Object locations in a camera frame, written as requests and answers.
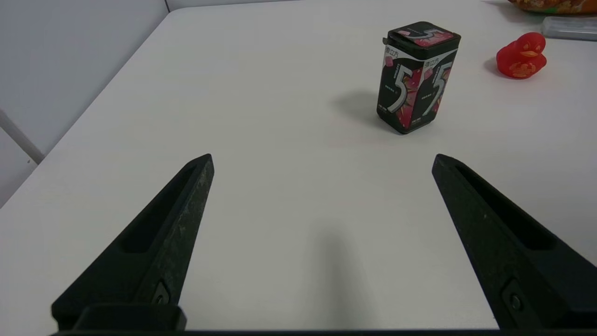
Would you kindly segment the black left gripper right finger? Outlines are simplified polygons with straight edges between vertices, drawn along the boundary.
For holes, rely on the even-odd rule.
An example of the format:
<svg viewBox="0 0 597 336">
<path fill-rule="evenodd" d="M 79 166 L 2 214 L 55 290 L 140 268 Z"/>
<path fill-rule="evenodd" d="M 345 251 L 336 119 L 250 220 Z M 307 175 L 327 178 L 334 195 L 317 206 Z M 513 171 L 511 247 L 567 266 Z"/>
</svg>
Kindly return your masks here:
<svg viewBox="0 0 597 336">
<path fill-rule="evenodd" d="M 597 268 L 469 166 L 431 170 L 501 330 L 595 330 Z"/>
</svg>

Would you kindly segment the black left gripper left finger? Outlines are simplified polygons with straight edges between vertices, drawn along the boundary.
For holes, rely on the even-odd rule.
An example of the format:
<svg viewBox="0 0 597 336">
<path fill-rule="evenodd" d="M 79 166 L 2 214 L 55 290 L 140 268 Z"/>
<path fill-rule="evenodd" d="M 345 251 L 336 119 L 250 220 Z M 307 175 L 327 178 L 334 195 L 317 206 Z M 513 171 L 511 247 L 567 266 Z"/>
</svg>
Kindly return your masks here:
<svg viewBox="0 0 597 336">
<path fill-rule="evenodd" d="M 189 161 L 51 306 L 60 330 L 182 330 L 179 307 L 215 174 Z"/>
</svg>

